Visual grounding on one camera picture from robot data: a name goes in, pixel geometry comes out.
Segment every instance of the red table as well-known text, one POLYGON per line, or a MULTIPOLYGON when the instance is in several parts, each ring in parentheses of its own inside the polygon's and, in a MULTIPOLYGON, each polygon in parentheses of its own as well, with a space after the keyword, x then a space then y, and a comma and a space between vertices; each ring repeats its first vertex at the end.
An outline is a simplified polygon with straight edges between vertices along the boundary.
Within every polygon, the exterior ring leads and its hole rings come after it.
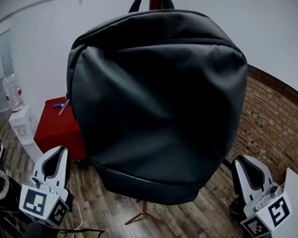
POLYGON ((70 159, 80 161, 86 157, 86 150, 71 106, 67 104, 61 115, 59 115, 61 108, 53 108, 54 104, 65 102, 65 97, 45 102, 34 141, 43 153, 56 146, 64 145, 69 150, 70 159))

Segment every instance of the plastic bottle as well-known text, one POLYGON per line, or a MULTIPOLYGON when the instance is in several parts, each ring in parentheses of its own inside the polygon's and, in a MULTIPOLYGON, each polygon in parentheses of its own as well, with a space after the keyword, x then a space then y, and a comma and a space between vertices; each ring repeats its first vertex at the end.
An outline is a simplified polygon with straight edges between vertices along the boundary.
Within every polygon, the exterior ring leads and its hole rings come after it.
POLYGON ((18 112, 24 106, 21 94, 21 87, 14 74, 5 77, 2 80, 5 97, 9 102, 9 106, 13 112, 18 112))

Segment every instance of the brick wall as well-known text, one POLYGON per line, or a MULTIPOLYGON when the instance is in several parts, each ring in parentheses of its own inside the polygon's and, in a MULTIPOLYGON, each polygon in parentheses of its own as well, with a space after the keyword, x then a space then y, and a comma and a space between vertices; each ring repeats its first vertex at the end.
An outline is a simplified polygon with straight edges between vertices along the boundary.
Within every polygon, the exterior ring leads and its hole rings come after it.
POLYGON ((232 161, 239 154, 265 163, 278 183, 285 181, 287 167, 298 174, 298 92, 252 66, 238 134, 228 159, 232 161))

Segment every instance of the backpack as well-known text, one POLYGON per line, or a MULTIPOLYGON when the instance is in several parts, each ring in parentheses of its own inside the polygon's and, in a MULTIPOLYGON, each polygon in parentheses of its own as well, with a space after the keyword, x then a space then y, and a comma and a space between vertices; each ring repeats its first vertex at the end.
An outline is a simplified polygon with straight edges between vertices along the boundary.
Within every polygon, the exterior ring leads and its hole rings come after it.
POLYGON ((247 61, 206 15, 140 3, 76 39, 69 99, 106 189, 175 205, 193 201, 229 153, 247 61))

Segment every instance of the white container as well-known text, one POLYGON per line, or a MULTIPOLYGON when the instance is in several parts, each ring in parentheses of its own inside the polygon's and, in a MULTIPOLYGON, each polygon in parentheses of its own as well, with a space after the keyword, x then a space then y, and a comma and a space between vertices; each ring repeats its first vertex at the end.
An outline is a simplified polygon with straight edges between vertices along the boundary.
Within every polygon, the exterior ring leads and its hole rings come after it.
POLYGON ((30 112, 30 106, 25 105, 19 112, 12 113, 9 123, 27 154, 36 162, 43 153, 34 142, 38 122, 30 112))
POLYGON ((24 106, 21 94, 21 86, 19 85, 17 78, 14 74, 5 77, 2 80, 5 97, 9 102, 9 106, 13 112, 18 112, 24 106))

